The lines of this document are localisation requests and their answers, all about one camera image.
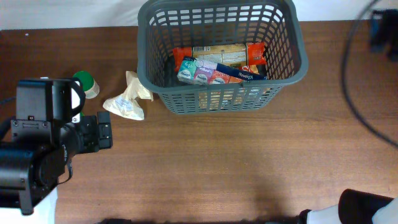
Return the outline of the beige paper bag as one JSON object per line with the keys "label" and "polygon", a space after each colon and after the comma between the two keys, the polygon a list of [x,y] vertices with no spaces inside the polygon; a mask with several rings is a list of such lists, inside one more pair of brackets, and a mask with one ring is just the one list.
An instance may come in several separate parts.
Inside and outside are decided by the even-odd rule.
{"label": "beige paper bag", "polygon": [[126,83],[125,91],[107,99],[103,103],[103,108],[123,118],[142,121],[144,120],[144,110],[136,99],[153,101],[153,93],[142,85],[136,72],[126,71]]}

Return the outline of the grey plastic basket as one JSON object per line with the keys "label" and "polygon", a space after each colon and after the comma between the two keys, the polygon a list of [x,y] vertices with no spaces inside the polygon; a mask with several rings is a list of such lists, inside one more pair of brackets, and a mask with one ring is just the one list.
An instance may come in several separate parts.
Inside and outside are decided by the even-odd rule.
{"label": "grey plastic basket", "polygon": [[[257,110],[308,71],[291,0],[147,1],[137,15],[137,74],[173,113]],[[178,80],[173,49],[262,42],[261,81],[190,85]]]}

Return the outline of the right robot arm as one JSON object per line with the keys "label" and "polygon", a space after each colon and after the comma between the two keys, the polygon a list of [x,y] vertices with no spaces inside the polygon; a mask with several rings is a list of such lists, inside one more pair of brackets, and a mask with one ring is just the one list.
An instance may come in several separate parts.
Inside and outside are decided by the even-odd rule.
{"label": "right robot arm", "polygon": [[[345,46],[345,52],[341,63],[341,87],[345,100],[352,113],[370,132],[383,141],[397,147],[397,142],[378,132],[361,116],[354,107],[346,87],[345,70],[349,55],[351,39],[356,32],[356,21],[349,33]],[[387,43],[391,49],[388,57],[392,61],[397,61],[397,10],[385,9],[374,10],[371,14],[371,49],[383,50]],[[388,224],[397,223],[397,199],[384,197],[381,195],[369,194],[352,189],[346,189],[340,197],[337,205],[323,210],[304,210],[292,223],[318,224],[318,223],[369,223],[369,224]]]}

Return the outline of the orange pasta packet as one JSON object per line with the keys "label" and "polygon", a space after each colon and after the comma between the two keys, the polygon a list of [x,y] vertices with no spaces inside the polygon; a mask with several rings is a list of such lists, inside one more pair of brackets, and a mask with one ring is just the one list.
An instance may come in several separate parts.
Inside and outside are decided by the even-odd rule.
{"label": "orange pasta packet", "polygon": [[263,42],[202,47],[176,47],[172,52],[175,59],[175,71],[180,68],[184,57],[208,60],[233,68],[267,64],[264,56],[265,43]]}

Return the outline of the green lid jar white label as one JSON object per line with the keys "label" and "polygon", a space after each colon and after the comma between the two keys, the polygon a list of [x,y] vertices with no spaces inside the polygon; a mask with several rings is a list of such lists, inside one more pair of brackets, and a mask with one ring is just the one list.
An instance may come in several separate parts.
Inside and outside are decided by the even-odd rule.
{"label": "green lid jar white label", "polygon": [[97,84],[93,76],[86,71],[79,71],[73,75],[81,81],[83,91],[85,92],[86,99],[96,98],[100,93],[100,86]]}

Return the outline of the blue tissue pack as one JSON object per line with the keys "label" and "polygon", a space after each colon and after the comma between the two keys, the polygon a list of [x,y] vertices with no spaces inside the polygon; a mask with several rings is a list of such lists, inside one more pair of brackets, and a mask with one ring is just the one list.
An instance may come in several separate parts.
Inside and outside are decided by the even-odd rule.
{"label": "blue tissue pack", "polygon": [[184,57],[177,72],[179,81],[194,85],[221,85],[266,80],[248,66],[233,68],[194,57]]}

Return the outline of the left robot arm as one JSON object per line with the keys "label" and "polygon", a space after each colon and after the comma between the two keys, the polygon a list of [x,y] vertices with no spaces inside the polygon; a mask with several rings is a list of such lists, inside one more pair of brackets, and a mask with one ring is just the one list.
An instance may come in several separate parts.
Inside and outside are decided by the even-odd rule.
{"label": "left robot arm", "polygon": [[82,116],[77,78],[20,80],[16,114],[1,123],[1,223],[55,223],[60,176],[72,159],[113,145],[110,115]]}

